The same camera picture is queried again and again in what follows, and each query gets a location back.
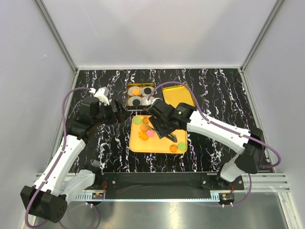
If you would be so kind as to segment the black sandwich cookie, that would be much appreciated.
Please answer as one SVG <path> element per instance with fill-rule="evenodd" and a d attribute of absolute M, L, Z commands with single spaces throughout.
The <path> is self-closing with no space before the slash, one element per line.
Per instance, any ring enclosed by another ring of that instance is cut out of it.
<path fill-rule="evenodd" d="M 144 87 L 142 93 L 144 95 L 149 95 L 153 91 L 153 87 Z"/>
<path fill-rule="evenodd" d="M 141 99 L 138 99 L 138 98 L 135 98 L 135 99 L 133 99 L 133 101 L 132 101 L 132 105 L 133 106 L 139 106 L 139 105 L 141 105 Z"/>

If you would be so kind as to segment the metal tongs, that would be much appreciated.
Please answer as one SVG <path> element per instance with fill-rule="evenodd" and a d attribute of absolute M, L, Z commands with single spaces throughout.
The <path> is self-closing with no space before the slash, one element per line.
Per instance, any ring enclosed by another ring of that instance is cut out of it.
<path fill-rule="evenodd" d="M 153 130 L 153 131 L 155 131 L 156 133 L 159 133 L 159 131 L 158 131 L 156 128 L 153 127 L 153 125 L 152 125 L 151 122 L 148 124 L 148 127 L 149 127 L 148 130 Z"/>

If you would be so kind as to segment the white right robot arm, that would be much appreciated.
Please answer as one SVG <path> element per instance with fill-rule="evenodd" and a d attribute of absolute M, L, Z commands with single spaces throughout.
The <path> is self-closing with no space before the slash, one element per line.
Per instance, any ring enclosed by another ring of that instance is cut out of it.
<path fill-rule="evenodd" d="M 159 138 L 177 142 L 176 130 L 200 134 L 226 145 L 236 155 L 218 172 L 216 183 L 222 189 L 229 188 L 237 177 L 257 174 L 265 151 L 264 134 L 261 129 L 252 131 L 235 127 L 204 114 L 200 109 L 186 103 L 177 107 L 154 99 L 149 106 L 150 123 Z"/>

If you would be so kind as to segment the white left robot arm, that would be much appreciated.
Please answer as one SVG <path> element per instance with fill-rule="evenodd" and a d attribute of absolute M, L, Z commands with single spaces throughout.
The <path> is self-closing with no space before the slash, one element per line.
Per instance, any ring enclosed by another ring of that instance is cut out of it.
<path fill-rule="evenodd" d="M 68 204 L 86 188 L 99 188 L 103 183 L 102 171 L 94 164 L 84 166 L 70 181 L 64 182 L 73 162 L 86 147 L 94 131 L 101 125 L 123 123 L 130 112 L 114 101 L 111 105 L 105 96 L 86 97 L 79 112 L 70 120 L 55 156 L 39 179 L 31 186 L 24 186 L 20 196 L 26 209 L 25 222 L 29 228 L 28 215 L 58 223 Z"/>

